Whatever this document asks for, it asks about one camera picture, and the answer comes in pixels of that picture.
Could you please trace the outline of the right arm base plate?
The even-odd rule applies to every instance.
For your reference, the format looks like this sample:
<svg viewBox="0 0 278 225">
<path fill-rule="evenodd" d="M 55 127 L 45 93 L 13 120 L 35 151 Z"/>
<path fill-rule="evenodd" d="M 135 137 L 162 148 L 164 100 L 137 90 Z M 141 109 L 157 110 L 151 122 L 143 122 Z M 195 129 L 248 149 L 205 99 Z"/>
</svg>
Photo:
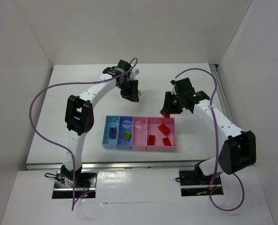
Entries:
<svg viewBox="0 0 278 225">
<path fill-rule="evenodd" d="M 223 187 L 220 177 L 218 176 L 212 184 L 210 184 L 212 175 L 199 177 L 193 170 L 181 170 L 175 181 L 180 184 L 181 196 L 207 196 L 223 195 Z"/>
</svg>

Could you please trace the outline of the purple lego brick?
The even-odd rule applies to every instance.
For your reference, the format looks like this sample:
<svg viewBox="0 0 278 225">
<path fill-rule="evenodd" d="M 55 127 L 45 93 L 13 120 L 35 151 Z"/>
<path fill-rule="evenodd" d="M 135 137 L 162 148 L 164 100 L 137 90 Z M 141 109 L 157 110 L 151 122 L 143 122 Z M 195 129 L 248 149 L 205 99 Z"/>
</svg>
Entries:
<svg viewBox="0 0 278 225">
<path fill-rule="evenodd" d="M 109 139 L 116 139 L 117 128 L 111 127 L 109 130 Z"/>
</svg>

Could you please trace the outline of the red rounded lego brick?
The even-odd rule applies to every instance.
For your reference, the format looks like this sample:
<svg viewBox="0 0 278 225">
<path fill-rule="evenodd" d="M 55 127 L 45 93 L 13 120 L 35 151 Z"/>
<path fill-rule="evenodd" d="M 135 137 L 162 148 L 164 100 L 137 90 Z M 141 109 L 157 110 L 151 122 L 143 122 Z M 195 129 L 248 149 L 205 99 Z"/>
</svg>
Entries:
<svg viewBox="0 0 278 225">
<path fill-rule="evenodd" d="M 158 129 L 165 136 L 168 136 L 171 133 L 170 128 L 166 124 L 161 124 Z"/>
</svg>

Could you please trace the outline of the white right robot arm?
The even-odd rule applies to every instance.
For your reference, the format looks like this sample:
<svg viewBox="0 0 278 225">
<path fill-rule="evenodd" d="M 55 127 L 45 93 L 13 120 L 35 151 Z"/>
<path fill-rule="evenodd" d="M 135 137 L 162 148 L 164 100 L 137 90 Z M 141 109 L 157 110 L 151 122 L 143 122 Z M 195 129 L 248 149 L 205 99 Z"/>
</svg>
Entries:
<svg viewBox="0 0 278 225">
<path fill-rule="evenodd" d="M 252 131 L 234 125 L 204 91 L 195 91 L 189 78 L 171 83 L 173 90 L 165 93 L 161 115 L 168 118 L 187 109 L 202 119 L 216 136 L 215 156 L 194 166 L 198 179 L 213 178 L 218 173 L 234 174 L 256 163 L 256 140 Z"/>
</svg>

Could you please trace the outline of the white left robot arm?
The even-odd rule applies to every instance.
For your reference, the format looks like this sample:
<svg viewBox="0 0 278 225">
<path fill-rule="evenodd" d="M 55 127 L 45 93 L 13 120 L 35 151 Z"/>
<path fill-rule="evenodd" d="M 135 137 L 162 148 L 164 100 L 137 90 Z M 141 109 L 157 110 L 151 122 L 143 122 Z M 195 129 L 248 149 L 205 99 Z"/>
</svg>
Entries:
<svg viewBox="0 0 278 225">
<path fill-rule="evenodd" d="M 82 171 L 82 151 L 87 133 L 94 125 L 93 110 L 112 89 L 118 87 L 122 98 L 139 102 L 139 70 L 120 60 L 117 66 L 107 67 L 96 83 L 83 93 L 68 98 L 65 122 L 68 129 L 69 152 L 61 166 L 61 175 L 77 184 Z"/>
</svg>

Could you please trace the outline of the red green white lego stack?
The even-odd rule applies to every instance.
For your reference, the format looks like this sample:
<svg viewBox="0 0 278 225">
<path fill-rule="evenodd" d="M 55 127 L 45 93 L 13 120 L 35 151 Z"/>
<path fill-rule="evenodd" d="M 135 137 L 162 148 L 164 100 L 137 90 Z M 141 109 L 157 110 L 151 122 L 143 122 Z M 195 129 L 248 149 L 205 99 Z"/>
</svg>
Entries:
<svg viewBox="0 0 278 225">
<path fill-rule="evenodd" d="M 132 97 L 131 101 L 132 102 L 139 102 L 139 97 L 141 96 L 141 92 L 138 91 L 134 94 L 134 96 Z"/>
</svg>

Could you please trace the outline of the red arched lego cap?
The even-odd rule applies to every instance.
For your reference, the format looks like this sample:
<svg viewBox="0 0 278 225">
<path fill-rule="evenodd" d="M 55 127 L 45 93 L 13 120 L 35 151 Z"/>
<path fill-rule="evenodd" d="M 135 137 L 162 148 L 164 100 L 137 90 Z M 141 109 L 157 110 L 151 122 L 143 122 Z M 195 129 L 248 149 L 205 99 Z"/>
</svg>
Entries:
<svg viewBox="0 0 278 225">
<path fill-rule="evenodd" d="M 170 118 L 170 114 L 169 114 L 169 113 L 160 112 L 160 114 L 161 114 L 164 118 Z"/>
</svg>

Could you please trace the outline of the lime green lego brick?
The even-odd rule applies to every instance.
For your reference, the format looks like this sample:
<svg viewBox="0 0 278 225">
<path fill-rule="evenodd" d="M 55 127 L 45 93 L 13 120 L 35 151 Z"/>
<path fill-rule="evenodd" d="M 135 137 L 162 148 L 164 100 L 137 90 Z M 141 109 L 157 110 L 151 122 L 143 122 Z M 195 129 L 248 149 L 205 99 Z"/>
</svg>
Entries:
<svg viewBox="0 0 278 225">
<path fill-rule="evenodd" d="M 123 134 L 123 139 L 130 140 L 130 138 L 131 138 L 131 132 L 125 131 L 125 133 Z"/>
</svg>

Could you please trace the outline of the red curved lego brick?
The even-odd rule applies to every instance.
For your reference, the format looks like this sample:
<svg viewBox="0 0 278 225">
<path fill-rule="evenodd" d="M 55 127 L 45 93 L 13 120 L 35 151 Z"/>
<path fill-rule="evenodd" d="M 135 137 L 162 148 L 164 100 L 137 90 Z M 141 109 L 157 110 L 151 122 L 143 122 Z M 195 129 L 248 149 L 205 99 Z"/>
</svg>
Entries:
<svg viewBox="0 0 278 225">
<path fill-rule="evenodd" d="M 172 146 L 170 139 L 168 137 L 163 138 L 162 142 L 164 146 Z"/>
</svg>

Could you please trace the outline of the red rectangular lego brick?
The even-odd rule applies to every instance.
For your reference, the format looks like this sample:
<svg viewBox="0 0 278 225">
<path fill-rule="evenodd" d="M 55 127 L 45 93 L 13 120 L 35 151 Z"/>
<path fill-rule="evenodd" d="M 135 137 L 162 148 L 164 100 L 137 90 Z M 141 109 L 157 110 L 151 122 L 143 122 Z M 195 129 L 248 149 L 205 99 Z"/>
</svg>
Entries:
<svg viewBox="0 0 278 225">
<path fill-rule="evenodd" d="M 148 146 L 154 146 L 155 145 L 155 135 L 149 135 L 148 136 L 147 145 Z"/>
</svg>

